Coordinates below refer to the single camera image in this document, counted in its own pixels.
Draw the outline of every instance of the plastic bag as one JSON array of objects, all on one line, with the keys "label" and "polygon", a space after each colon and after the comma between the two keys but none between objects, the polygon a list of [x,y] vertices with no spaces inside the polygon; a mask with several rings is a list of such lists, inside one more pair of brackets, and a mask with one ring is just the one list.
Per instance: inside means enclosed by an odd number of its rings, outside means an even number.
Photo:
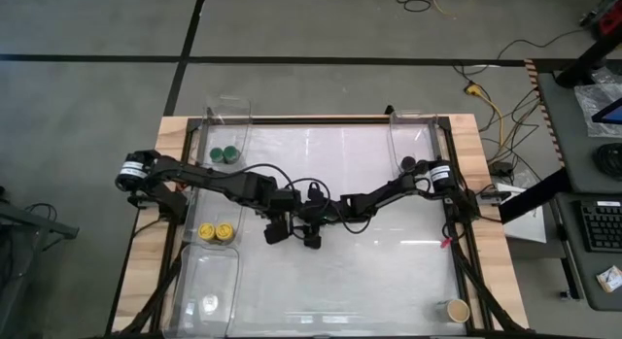
[{"label": "plastic bag", "polygon": [[622,126],[593,122],[592,116],[622,97],[622,85],[582,85],[574,88],[574,94],[583,111],[590,137],[622,137]]}]

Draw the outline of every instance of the computer monitor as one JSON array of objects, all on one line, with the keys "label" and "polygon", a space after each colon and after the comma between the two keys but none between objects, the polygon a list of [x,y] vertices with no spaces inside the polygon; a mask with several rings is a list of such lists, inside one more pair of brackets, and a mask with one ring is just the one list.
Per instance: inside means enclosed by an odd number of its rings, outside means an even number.
[{"label": "computer monitor", "polygon": [[622,98],[613,101],[609,106],[592,116],[593,122],[622,124]]}]

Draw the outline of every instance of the keyboard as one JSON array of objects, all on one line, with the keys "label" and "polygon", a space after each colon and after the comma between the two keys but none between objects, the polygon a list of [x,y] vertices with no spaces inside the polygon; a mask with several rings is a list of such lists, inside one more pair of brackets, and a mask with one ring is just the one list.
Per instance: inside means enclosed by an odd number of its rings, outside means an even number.
[{"label": "keyboard", "polygon": [[621,202],[577,201],[575,207],[588,252],[622,253]]}]

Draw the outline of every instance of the clear plastic bin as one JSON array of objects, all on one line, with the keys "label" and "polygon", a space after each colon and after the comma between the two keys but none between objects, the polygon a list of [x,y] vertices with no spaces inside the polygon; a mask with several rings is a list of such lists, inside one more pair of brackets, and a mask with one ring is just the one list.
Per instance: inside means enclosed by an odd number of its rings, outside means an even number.
[{"label": "clear plastic bin", "polygon": [[201,164],[227,173],[244,168],[244,152],[251,134],[250,101],[235,96],[208,97],[207,105]]},{"label": "clear plastic bin", "polygon": [[[234,172],[246,167],[244,156],[248,149],[251,134],[251,103],[249,100],[236,96],[208,97],[208,107],[205,109],[201,141],[199,141],[199,158],[197,162],[203,167],[210,167],[221,172]],[[237,150],[237,160],[230,162],[214,160],[211,152],[221,149],[226,152],[228,147]],[[205,189],[192,191],[189,216],[186,220],[184,241],[197,243],[203,246],[211,245],[239,245],[241,221],[245,210],[230,202],[220,193]],[[199,236],[203,223],[211,223],[218,227],[222,223],[230,223],[234,230],[232,240],[222,242],[217,239],[204,240]]]},{"label": "clear plastic bin", "polygon": [[411,156],[416,161],[434,160],[430,144],[430,116],[424,118],[418,112],[393,112],[390,117],[389,149],[396,176],[403,172],[401,161]]},{"label": "clear plastic bin", "polygon": [[[242,241],[241,231],[246,212],[246,208],[229,201],[221,193],[199,189],[193,194],[190,203],[184,230],[184,241],[204,247],[239,246]],[[211,223],[214,227],[218,227],[222,223],[229,223],[233,227],[233,238],[228,241],[219,241],[216,238],[205,240],[199,234],[203,223]]]},{"label": "clear plastic bin", "polygon": [[233,248],[185,247],[173,314],[163,330],[164,337],[225,337],[233,314],[238,270],[238,252]]}]

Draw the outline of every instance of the white object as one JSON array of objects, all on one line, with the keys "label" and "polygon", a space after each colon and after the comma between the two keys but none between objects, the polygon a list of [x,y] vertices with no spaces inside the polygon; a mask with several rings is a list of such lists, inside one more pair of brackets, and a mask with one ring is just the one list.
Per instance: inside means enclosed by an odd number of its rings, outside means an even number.
[{"label": "white object", "polygon": [[616,266],[609,267],[596,278],[606,292],[612,292],[622,286],[622,271]]},{"label": "white object", "polygon": [[436,312],[441,322],[464,323],[470,317],[470,309],[461,299],[439,302],[436,304]]},{"label": "white object", "polygon": [[[503,202],[508,199],[512,199],[514,196],[520,194],[525,189],[510,186],[505,184],[497,184],[497,190],[501,192],[511,192],[509,196]],[[505,236],[520,238],[527,241],[534,241],[539,243],[546,243],[546,232],[544,230],[544,216],[542,214],[542,207],[537,207],[527,214],[512,220],[503,225]]]}]

